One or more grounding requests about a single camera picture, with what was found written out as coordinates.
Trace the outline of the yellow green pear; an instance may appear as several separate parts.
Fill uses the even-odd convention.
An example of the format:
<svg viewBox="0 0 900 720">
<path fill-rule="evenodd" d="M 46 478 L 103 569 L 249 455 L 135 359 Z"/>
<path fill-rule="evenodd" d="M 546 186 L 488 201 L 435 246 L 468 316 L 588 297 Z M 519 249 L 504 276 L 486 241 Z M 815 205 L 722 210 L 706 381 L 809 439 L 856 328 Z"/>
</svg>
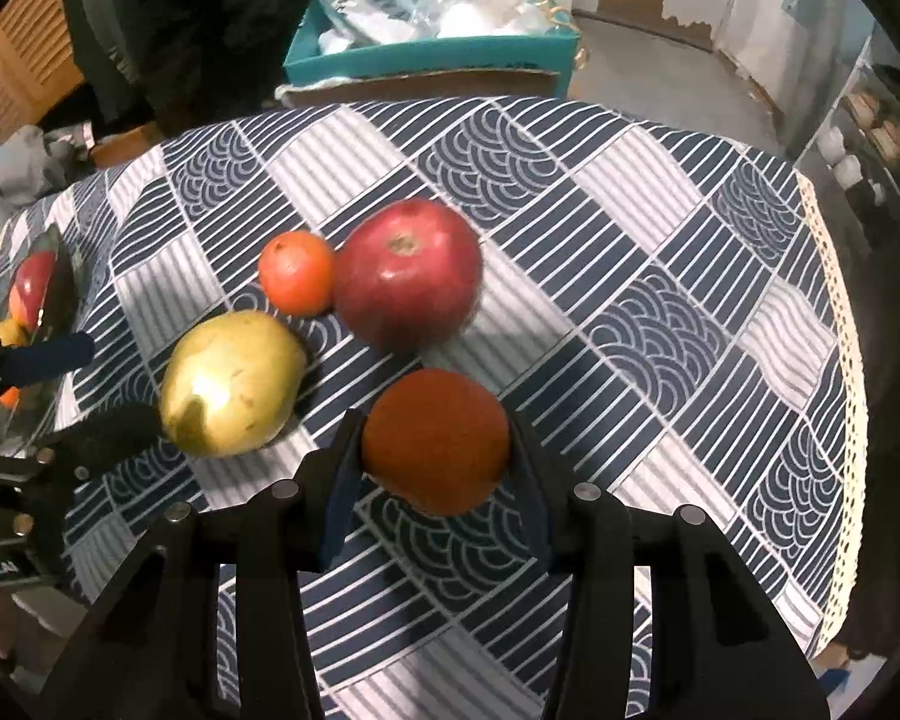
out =
<svg viewBox="0 0 900 720">
<path fill-rule="evenodd" d="M 178 340 L 162 380 L 164 433 L 194 457 L 260 449 L 289 421 L 307 362 L 299 337 L 260 310 L 198 323 Z"/>
</svg>

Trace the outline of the red apple front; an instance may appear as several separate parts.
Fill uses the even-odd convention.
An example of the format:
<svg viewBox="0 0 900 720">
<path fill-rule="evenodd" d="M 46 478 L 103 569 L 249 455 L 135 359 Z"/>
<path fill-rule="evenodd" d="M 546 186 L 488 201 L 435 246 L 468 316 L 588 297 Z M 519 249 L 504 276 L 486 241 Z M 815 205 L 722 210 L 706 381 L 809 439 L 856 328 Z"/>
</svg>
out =
<svg viewBox="0 0 900 720">
<path fill-rule="evenodd" d="M 20 323 L 27 332 L 33 332 L 37 328 L 38 316 L 55 265 L 55 252 L 40 250 L 29 255 L 14 273 L 7 307 L 9 316 Z"/>
</svg>

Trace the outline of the small orange tangerine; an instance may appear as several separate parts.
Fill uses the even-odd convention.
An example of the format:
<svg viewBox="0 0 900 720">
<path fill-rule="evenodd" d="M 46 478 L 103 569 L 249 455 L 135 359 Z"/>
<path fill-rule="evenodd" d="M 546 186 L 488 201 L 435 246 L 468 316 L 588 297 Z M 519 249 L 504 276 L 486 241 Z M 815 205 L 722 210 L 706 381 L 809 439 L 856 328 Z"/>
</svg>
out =
<svg viewBox="0 0 900 720">
<path fill-rule="evenodd" d="M 258 280 L 279 312 L 321 316 L 333 304 L 334 250 L 312 232 L 281 232 L 261 252 Z"/>
</svg>

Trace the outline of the large dark red apple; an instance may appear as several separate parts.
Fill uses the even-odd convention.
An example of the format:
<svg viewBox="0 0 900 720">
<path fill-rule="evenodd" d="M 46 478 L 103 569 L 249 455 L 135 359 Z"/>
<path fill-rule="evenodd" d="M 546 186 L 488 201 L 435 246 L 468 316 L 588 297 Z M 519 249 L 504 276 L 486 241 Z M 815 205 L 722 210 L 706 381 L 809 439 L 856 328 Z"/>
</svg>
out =
<svg viewBox="0 0 900 720">
<path fill-rule="evenodd" d="M 436 200 L 400 200 L 359 224 L 338 250 L 334 310 L 364 343 L 417 353 L 463 330 L 483 271 L 478 234 L 460 213 Z"/>
</svg>

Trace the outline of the large orange front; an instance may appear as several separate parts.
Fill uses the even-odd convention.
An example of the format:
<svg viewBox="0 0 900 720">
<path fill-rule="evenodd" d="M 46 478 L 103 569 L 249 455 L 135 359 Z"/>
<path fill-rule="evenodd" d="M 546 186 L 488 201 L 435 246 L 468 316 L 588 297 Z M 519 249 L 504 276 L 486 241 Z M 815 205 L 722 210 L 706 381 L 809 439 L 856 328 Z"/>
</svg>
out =
<svg viewBox="0 0 900 720">
<path fill-rule="evenodd" d="M 1 395 L 0 403 L 7 410 L 15 410 L 19 405 L 20 390 L 17 387 L 9 387 L 6 392 Z"/>
</svg>

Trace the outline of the yellow green mango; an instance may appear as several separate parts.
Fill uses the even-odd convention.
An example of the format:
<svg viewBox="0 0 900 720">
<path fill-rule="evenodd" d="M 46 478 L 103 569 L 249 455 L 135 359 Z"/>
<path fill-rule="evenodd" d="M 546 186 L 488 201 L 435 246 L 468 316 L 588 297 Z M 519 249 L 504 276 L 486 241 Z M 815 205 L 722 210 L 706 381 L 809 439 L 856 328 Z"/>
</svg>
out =
<svg viewBox="0 0 900 720">
<path fill-rule="evenodd" d="M 29 330 L 14 317 L 0 320 L 0 343 L 7 348 L 25 348 L 30 344 Z"/>
</svg>

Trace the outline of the dark glass bowl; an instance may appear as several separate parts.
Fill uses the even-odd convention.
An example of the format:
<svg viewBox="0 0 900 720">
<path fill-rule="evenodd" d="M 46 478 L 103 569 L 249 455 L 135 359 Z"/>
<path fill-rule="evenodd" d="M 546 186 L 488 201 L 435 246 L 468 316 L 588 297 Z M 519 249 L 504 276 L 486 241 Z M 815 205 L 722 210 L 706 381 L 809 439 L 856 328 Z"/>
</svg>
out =
<svg viewBox="0 0 900 720">
<path fill-rule="evenodd" d="M 52 223 L 38 234 L 34 242 L 30 242 L 22 249 L 23 257 L 14 263 L 13 270 L 7 270 L 6 275 L 0 278 L 0 320 L 11 317 L 7 303 L 17 267 L 29 255 L 40 250 L 53 250 L 56 254 L 56 265 L 46 289 L 37 328 L 29 332 L 29 346 L 68 333 L 73 327 L 77 309 L 76 278 L 71 255 L 59 226 Z M 55 406 L 58 387 L 59 380 L 53 379 L 19 388 L 20 400 L 15 410 L 7 410 L 0 403 L 0 452 L 15 454 L 45 429 Z"/>
</svg>

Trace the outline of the grey clothes pile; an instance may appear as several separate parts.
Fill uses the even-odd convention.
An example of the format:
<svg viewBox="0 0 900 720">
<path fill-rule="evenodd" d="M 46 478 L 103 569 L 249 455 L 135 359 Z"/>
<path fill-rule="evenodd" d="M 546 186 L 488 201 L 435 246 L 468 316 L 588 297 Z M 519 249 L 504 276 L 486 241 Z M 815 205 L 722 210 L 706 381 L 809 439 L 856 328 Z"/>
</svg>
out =
<svg viewBox="0 0 900 720">
<path fill-rule="evenodd" d="M 0 199 L 14 208 L 63 192 L 94 171 L 89 121 L 45 132 L 24 125 L 0 149 Z"/>
</svg>

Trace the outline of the wooden louvered cabinet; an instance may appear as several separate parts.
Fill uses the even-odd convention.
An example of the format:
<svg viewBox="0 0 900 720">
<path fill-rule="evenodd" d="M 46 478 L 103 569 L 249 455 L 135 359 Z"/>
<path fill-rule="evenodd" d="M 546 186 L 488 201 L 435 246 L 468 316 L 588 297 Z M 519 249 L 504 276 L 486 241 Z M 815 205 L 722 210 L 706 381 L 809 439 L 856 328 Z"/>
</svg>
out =
<svg viewBox="0 0 900 720">
<path fill-rule="evenodd" d="M 0 11 L 0 145 L 82 85 L 63 0 L 9 0 Z"/>
</svg>

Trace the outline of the blue white patterned tablecloth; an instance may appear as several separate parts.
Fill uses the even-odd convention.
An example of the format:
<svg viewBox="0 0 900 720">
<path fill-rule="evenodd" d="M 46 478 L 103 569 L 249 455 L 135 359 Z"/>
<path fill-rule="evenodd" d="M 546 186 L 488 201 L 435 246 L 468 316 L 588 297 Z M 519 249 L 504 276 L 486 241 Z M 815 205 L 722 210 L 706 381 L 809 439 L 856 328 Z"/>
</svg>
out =
<svg viewBox="0 0 900 720">
<path fill-rule="evenodd" d="M 258 260 L 281 232 L 336 255 L 406 199 L 436 200 L 481 247 L 458 335 L 417 353 L 354 337 L 331 304 L 279 312 Z M 0 231 L 0 278 L 56 223 L 76 278 L 59 380 L 14 457 L 97 410 L 149 403 L 178 340 L 260 310 L 307 350 L 294 411 L 260 449 L 194 457 L 162 439 L 68 479 L 66 592 L 84 617 L 172 505 L 245 504 L 419 369 L 458 372 L 520 413 L 575 479 L 622 504 L 717 523 L 806 660 L 841 627 L 865 470 L 862 361 L 811 184 L 725 138 L 546 98 L 329 104 L 197 128 L 38 200 Z M 418 511 L 364 472 L 343 547 L 301 574 L 320 718 L 549 718 L 571 582 L 533 557 L 505 470 L 466 514 Z M 629 700 L 650 718 L 652 581 L 635 573 Z"/>
</svg>

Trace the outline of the black hanging clothes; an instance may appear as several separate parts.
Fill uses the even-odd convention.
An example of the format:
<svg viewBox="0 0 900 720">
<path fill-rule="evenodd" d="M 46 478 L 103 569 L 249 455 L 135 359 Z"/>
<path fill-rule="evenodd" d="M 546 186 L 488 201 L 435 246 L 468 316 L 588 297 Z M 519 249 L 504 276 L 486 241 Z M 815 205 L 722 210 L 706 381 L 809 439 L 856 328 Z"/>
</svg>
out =
<svg viewBox="0 0 900 720">
<path fill-rule="evenodd" d="M 310 0 L 63 0 L 74 63 L 112 132 L 165 137 L 263 109 Z"/>
</svg>

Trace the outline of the shoe rack with shoes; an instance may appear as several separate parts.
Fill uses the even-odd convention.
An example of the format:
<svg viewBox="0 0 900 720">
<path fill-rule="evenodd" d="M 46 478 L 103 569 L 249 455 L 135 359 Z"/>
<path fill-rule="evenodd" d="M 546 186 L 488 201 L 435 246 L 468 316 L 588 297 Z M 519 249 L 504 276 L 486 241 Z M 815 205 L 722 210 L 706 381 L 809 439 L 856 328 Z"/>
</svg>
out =
<svg viewBox="0 0 900 720">
<path fill-rule="evenodd" d="M 842 247 L 868 255 L 899 242 L 900 55 L 881 26 L 865 39 L 797 166 Z"/>
</svg>

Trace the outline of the brown cardboard box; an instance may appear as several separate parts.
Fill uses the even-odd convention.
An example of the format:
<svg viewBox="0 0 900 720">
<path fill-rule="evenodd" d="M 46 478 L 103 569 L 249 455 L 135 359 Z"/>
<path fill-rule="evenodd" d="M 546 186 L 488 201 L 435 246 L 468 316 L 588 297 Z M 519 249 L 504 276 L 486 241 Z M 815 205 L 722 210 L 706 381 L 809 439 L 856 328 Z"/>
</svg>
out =
<svg viewBox="0 0 900 720">
<path fill-rule="evenodd" d="M 281 85 L 274 99 L 284 107 L 370 101 L 414 101 L 453 96 L 556 96 L 559 75 L 526 68 L 465 68 L 375 78 L 328 78 L 308 86 Z"/>
</svg>

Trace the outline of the clear plastic bag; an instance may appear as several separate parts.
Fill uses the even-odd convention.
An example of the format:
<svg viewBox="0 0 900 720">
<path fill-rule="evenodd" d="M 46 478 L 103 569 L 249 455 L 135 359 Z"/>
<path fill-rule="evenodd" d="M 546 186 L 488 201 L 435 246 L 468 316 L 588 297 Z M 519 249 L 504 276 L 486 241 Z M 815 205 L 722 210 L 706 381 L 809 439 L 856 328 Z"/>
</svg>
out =
<svg viewBox="0 0 900 720">
<path fill-rule="evenodd" d="M 414 20 L 434 39 L 541 36 L 557 26 L 551 0 L 418 0 Z"/>
</svg>

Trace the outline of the teal cardboard box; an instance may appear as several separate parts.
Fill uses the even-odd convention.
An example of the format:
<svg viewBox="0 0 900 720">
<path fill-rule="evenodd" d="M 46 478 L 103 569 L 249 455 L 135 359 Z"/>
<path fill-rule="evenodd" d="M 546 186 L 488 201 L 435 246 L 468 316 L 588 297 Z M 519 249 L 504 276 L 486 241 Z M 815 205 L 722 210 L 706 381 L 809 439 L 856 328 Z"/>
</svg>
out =
<svg viewBox="0 0 900 720">
<path fill-rule="evenodd" d="M 328 78 L 375 78 L 465 68 L 526 68 L 559 75 L 556 96 L 566 96 L 582 39 L 571 21 L 541 36 L 457 37 L 425 39 L 390 46 L 353 47 L 323 54 L 318 37 L 329 21 L 317 5 L 308 7 L 283 62 L 286 85 L 308 86 Z"/>
</svg>

